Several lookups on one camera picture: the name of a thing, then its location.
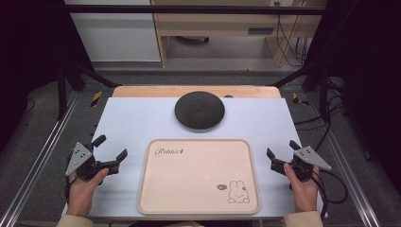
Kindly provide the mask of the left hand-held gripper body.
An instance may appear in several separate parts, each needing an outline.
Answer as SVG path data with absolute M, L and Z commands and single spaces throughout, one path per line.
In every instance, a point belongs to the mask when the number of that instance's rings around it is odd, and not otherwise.
M 93 142 L 88 146 L 77 142 L 65 170 L 67 182 L 72 183 L 75 179 L 92 180 L 102 169 L 108 169 L 108 174 L 118 174 L 120 167 L 120 156 L 109 162 L 97 161 L 94 156 L 94 148 L 97 148 L 100 142 Z

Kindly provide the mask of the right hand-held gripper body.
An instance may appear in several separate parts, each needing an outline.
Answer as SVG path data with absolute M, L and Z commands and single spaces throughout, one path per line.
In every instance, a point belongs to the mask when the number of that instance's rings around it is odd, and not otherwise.
M 270 169 L 285 175 L 284 164 L 286 162 L 279 160 L 275 157 L 275 160 L 271 162 Z M 330 171 L 332 169 L 329 165 L 313 148 L 305 147 L 298 150 L 294 150 L 293 158 L 288 163 L 292 166 L 297 178 L 301 182 L 308 181 L 313 173 L 313 167 L 318 166 L 320 169 Z

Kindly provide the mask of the person's right hand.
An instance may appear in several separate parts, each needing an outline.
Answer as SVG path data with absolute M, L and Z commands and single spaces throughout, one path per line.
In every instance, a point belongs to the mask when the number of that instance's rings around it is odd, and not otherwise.
M 317 210 L 318 186 L 312 181 L 301 182 L 289 164 L 284 170 L 293 191 L 294 206 L 297 213 Z

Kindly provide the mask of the person's left hand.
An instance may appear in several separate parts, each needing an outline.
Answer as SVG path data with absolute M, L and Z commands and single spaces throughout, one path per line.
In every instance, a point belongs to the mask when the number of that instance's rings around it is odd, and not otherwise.
M 67 215 L 86 218 L 93 204 L 93 196 L 96 188 L 108 175 L 109 169 L 100 170 L 93 179 L 88 182 L 81 180 L 76 172 L 70 175 L 70 184 Z

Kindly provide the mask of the white table mat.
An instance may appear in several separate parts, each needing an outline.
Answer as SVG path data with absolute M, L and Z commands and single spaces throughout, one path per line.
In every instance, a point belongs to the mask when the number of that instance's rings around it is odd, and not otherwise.
M 105 179 L 95 192 L 93 219 L 245 219 L 280 218 L 293 212 L 293 194 L 288 179 L 270 169 L 269 148 L 277 158 L 293 156 L 289 141 L 297 141 L 286 101 L 282 98 L 224 98 L 225 115 L 207 131 L 183 126 L 174 114 L 175 98 L 112 97 L 107 101 L 96 128 L 106 141 L 96 148 L 95 157 L 109 161 L 128 151 L 119 173 Z M 254 214 L 147 215 L 138 209 L 138 197 L 148 145 L 159 139 L 240 139 L 246 141 L 253 157 L 260 207 Z

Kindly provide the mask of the yellow black tape marker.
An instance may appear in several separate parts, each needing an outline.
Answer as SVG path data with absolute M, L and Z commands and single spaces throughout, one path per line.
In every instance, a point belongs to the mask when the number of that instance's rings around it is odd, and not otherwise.
M 303 106 L 309 106 L 309 102 L 308 101 L 303 101 L 298 97 L 297 93 L 292 93 L 292 101 L 295 104 L 300 104 Z
M 95 107 L 96 104 L 98 103 L 98 101 L 100 100 L 101 96 L 102 96 L 102 92 L 101 91 L 96 92 L 94 97 L 93 97 L 93 99 L 92 99 L 90 107 Z

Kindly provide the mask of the person's beige sleeve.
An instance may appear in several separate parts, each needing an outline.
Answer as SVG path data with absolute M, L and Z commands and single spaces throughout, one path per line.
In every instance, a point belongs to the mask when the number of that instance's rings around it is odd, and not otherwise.
M 307 211 L 288 214 L 283 218 L 284 227 L 323 227 L 320 213 Z
M 94 223 L 84 217 L 63 215 L 56 227 L 95 227 Z

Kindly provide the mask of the person's left beige sleeve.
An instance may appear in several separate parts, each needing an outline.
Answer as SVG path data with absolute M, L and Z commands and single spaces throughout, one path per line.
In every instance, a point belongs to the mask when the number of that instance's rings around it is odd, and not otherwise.
M 94 223 L 84 217 L 63 215 L 56 227 L 95 227 Z

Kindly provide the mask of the black curtain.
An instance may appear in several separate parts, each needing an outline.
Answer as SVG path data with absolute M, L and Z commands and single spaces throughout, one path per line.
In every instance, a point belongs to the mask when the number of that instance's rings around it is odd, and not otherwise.
M 62 70 L 80 88 L 82 66 L 93 65 L 65 0 L 0 0 L 0 151 L 26 110 L 33 90 L 58 79 Z
M 367 149 L 401 194 L 401 0 L 327 0 L 306 64 L 345 82 Z

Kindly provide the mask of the white cabinet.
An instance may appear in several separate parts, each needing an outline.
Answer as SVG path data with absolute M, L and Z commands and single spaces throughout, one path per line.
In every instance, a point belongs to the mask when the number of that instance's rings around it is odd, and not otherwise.
M 160 61 L 151 13 L 72 13 L 91 61 Z

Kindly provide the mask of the black chair base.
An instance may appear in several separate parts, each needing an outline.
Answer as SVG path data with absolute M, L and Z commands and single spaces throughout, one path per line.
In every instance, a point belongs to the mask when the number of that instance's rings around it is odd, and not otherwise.
M 181 44 L 207 44 L 210 41 L 209 37 L 176 36 L 175 39 Z

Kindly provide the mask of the light wooden desk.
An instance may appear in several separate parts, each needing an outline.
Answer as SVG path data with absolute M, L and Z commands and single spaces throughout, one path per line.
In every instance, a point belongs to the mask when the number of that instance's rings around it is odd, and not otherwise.
M 324 8 L 328 0 L 149 0 L 153 6 L 241 6 Z M 297 38 L 312 38 L 319 15 L 261 14 L 163 14 L 153 15 L 162 62 L 166 62 L 168 39 L 174 36 L 260 36 L 268 44 L 274 63 L 282 66 L 295 51 Z

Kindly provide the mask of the aluminium floor rail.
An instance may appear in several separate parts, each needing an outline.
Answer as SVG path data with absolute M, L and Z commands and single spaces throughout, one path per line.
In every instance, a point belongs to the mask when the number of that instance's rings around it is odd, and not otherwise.
M 5 214 L 0 218 L 0 227 L 13 227 L 16 223 L 37 181 L 39 180 L 49 157 L 51 156 L 55 146 L 57 145 L 61 134 L 77 105 L 79 97 L 80 92 L 73 91 L 71 93 L 71 96 L 67 102 L 65 113 L 61 116 L 60 119 L 56 121 L 52 131 L 46 138 L 46 141 L 41 151 L 39 152 L 33 166 L 27 173 L 26 178 L 19 188 L 12 203 L 10 204 Z
M 319 119 L 318 122 L 323 126 L 323 138 L 321 139 L 322 146 L 327 146 L 327 150 L 334 158 L 337 171 L 340 173 L 341 178 L 348 189 L 349 197 L 352 199 L 364 226 L 381 227 L 375 211 L 369 203 L 368 198 L 358 181 L 357 175 L 347 162 L 334 133 L 325 126 L 322 119 Z

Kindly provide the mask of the black metal frame stand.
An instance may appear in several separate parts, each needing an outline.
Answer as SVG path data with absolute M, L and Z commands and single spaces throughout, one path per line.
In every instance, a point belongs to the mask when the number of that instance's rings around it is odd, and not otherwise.
M 320 85 L 319 113 L 323 120 L 328 122 L 330 120 L 329 104 L 327 101 L 329 76 L 328 71 L 322 64 L 317 63 L 316 61 L 307 64 L 289 76 L 274 82 L 272 86 L 281 88 L 300 76 L 306 76 L 306 79 L 302 84 L 302 89 L 305 92 L 311 92 L 317 85 Z
M 61 120 L 67 112 L 65 82 L 68 81 L 74 91 L 82 91 L 85 88 L 85 82 L 81 78 L 82 75 L 86 75 L 109 88 L 118 87 L 117 83 L 103 78 L 101 75 L 97 74 L 94 69 L 85 67 L 82 64 L 77 63 L 76 61 L 68 61 L 62 63 L 57 69 L 59 120 Z

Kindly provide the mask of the black horizontal frame bar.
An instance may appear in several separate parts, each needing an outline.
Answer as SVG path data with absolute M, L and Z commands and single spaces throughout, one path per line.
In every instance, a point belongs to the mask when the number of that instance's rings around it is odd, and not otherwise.
M 325 8 L 235 7 L 235 6 L 127 6 L 127 5 L 65 5 L 70 13 L 163 13 L 163 14 L 265 14 L 324 15 Z

